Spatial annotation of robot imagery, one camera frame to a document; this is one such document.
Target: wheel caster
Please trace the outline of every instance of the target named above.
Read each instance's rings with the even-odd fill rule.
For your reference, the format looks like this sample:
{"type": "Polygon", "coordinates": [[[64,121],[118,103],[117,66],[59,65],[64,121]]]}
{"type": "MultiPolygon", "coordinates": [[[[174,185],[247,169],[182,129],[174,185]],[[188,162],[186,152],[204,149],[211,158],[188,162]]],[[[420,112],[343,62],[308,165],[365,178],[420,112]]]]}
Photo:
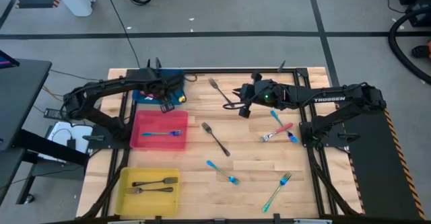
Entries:
{"type": "Polygon", "coordinates": [[[30,204],[31,202],[33,202],[36,198],[34,198],[34,196],[32,194],[28,194],[26,201],[24,202],[24,204],[30,204]]]}

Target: concrete floor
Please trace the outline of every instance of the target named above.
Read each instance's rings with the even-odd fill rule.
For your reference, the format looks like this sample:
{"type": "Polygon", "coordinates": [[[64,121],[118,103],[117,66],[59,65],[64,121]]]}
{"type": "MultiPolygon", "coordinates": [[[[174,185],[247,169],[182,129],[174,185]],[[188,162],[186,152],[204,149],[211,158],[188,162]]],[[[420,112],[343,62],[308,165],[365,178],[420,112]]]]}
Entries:
{"type": "MultiPolygon", "coordinates": [[[[0,15],[11,0],[0,0],[0,15]]],[[[169,32],[318,32],[310,0],[153,0],[138,7],[129,0],[113,0],[129,33],[169,32]]],[[[387,0],[317,0],[326,32],[387,32],[400,14],[387,8],[387,0]]],[[[393,7],[403,9],[397,0],[393,7]]],[[[0,39],[0,48],[16,58],[53,62],[53,69],[84,77],[106,78],[113,67],[136,67],[125,38],[55,39],[64,34],[120,34],[120,22],[109,0],[97,0],[93,14],[75,17],[63,3],[55,9],[13,8],[1,26],[4,35],[42,35],[42,39],[0,39]]],[[[403,31],[414,31],[409,23],[403,31]]],[[[141,65],[159,57],[165,67],[327,67],[321,39],[314,36],[223,36],[165,38],[140,36],[131,42],[141,65]]],[[[408,54],[429,38],[402,37],[408,54]]],[[[369,82],[382,89],[388,102],[405,158],[426,216],[431,216],[431,152],[428,122],[431,87],[414,77],[393,56],[385,37],[330,37],[329,49],[340,84],[369,82]]],[[[428,61],[415,61],[431,73],[428,61]]],[[[85,81],[51,73],[46,86],[56,94],[71,91],[85,81]]],[[[60,102],[41,92],[35,106],[59,108],[60,102]]],[[[31,111],[24,128],[44,135],[52,120],[31,111]]],[[[26,175],[23,164],[16,179],[26,175]]],[[[31,193],[37,201],[18,206],[20,184],[11,187],[0,208],[0,223],[44,223],[72,219],[82,182],[37,178],[31,193]]]]}

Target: computer monitor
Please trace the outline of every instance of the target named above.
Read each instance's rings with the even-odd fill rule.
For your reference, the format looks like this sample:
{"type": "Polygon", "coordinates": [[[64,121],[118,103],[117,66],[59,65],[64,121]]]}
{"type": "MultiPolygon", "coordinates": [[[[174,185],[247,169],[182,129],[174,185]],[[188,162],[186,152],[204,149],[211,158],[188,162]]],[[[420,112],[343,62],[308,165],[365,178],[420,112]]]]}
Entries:
{"type": "Polygon", "coordinates": [[[20,63],[0,50],[0,69],[19,67],[20,63]]]}

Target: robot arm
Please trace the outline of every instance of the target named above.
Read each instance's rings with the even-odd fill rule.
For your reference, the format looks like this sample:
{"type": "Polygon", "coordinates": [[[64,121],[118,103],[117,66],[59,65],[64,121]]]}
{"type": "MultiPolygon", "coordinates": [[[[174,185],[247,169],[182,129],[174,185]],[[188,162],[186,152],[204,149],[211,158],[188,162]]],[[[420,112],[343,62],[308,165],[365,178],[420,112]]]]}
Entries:
{"type": "Polygon", "coordinates": [[[325,140],[332,126],[349,120],[359,114],[374,114],[386,107],[382,93],[379,89],[367,83],[353,84],[341,87],[309,89],[303,86],[286,85],[271,79],[261,80],[261,75],[253,74],[253,84],[243,84],[241,88],[234,89],[234,94],[240,98],[241,107],[225,109],[239,109],[239,115],[245,118],[250,116],[251,104],[260,104],[279,110],[298,109],[311,103],[323,102],[349,102],[341,109],[327,116],[316,116],[311,122],[301,124],[302,141],[315,146],[325,140]]]}
{"type": "Polygon", "coordinates": [[[163,112],[174,109],[170,101],[170,94],[181,88],[184,81],[183,73],[164,76],[157,69],[147,67],[128,77],[120,77],[107,81],[91,82],[83,87],[77,87],[72,92],[65,94],[61,107],[66,108],[66,120],[82,120],[84,118],[107,128],[114,139],[128,141],[131,136],[132,122],[128,125],[119,117],[110,117],[94,108],[96,100],[104,96],[123,93],[133,89],[143,91],[147,96],[153,96],[161,101],[160,108],[163,112]]]}

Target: wooden tabletop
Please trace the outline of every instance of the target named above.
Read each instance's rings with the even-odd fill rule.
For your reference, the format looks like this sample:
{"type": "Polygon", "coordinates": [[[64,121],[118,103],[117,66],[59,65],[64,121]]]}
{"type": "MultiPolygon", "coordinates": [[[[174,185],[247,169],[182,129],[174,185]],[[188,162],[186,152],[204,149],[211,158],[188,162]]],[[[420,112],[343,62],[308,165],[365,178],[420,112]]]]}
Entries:
{"type": "MultiPolygon", "coordinates": [[[[111,69],[109,79],[126,74],[126,69],[111,69]]],[[[311,87],[329,87],[324,67],[309,67],[311,87]]],[[[286,134],[278,134],[269,142],[262,143],[259,137],[273,132],[279,124],[270,115],[270,108],[252,105],[251,116],[238,116],[237,110],[225,110],[224,98],[210,86],[208,79],[214,78],[220,89],[232,100],[237,101],[231,91],[250,83],[250,73],[198,74],[196,82],[186,82],[187,103],[176,107],[189,113],[187,146],[184,151],[131,151],[129,167],[162,167],[180,170],[180,196],[178,213],[164,219],[258,219],[272,218],[279,213],[281,218],[318,217],[310,166],[306,149],[301,144],[287,140],[286,134]],[[214,135],[231,152],[226,157],[211,135],[201,127],[208,123],[214,135]],[[239,186],[225,180],[205,162],[212,160],[216,165],[241,180],[239,186]],[[293,173],[290,181],[280,190],[267,213],[261,208],[277,188],[279,179],[286,172],[293,173]]],[[[291,74],[264,73],[263,78],[294,85],[291,74]]],[[[103,99],[102,111],[118,116],[121,94],[103,99]]],[[[159,106],[139,105],[138,110],[154,109],[159,106]]],[[[317,114],[326,115],[335,110],[333,103],[316,105],[317,114]]],[[[278,111],[281,121],[293,122],[290,129],[300,136],[299,110],[278,111]]],[[[112,150],[102,150],[93,156],[88,164],[77,216],[86,213],[94,204],[106,185],[112,150]]],[[[350,206],[362,212],[350,162],[347,154],[334,148],[326,148],[326,156],[332,183],[350,206]]],[[[326,191],[322,191],[325,209],[329,213],[326,191]]],[[[109,214],[113,214],[117,186],[112,191],[109,214]]]]}

